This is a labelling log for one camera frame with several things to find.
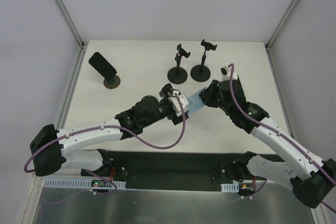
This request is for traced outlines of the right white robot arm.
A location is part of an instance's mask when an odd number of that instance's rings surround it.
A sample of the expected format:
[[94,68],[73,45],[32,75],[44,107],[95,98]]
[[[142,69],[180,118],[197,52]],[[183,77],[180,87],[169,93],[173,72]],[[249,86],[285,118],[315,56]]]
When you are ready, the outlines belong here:
[[239,79],[213,80],[199,97],[206,106],[224,111],[235,126],[265,143],[285,162],[247,152],[249,159],[236,166],[240,178],[270,179],[291,190],[309,208],[317,208],[335,187],[335,160],[315,155],[281,130],[268,112],[246,100]]

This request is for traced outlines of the black round-base phone stand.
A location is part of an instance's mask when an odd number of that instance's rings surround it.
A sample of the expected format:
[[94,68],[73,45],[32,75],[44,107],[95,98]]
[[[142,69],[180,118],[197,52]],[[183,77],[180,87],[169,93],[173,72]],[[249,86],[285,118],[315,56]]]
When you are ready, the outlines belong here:
[[208,51],[215,51],[217,49],[217,44],[214,45],[211,42],[205,41],[205,39],[201,41],[201,46],[204,47],[201,63],[199,65],[195,65],[190,72],[192,79],[197,82],[205,82],[210,78],[211,71],[209,67],[205,65],[207,58],[206,53]]

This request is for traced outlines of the light blue cased phone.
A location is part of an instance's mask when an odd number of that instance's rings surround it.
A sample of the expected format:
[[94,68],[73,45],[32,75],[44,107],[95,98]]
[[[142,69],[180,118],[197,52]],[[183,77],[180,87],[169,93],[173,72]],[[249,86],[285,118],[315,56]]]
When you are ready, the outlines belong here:
[[199,96],[199,94],[205,90],[206,90],[206,87],[203,87],[188,97],[188,101],[189,101],[188,114],[189,115],[192,113],[195,113],[196,111],[202,109],[205,106],[205,104],[203,103],[202,99]]

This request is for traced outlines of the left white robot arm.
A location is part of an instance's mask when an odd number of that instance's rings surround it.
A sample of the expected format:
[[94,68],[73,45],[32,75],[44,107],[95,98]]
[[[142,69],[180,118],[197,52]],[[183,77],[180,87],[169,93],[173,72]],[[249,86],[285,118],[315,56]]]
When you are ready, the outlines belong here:
[[24,172],[44,177],[60,169],[86,169],[99,176],[110,173],[110,158],[104,150],[88,151],[91,145],[135,137],[145,145],[159,149],[139,137],[144,128],[168,119],[185,131],[190,102],[178,89],[166,84],[159,93],[161,100],[144,96],[132,108],[98,124],[76,129],[57,129],[53,124],[42,127],[30,143],[31,157]]

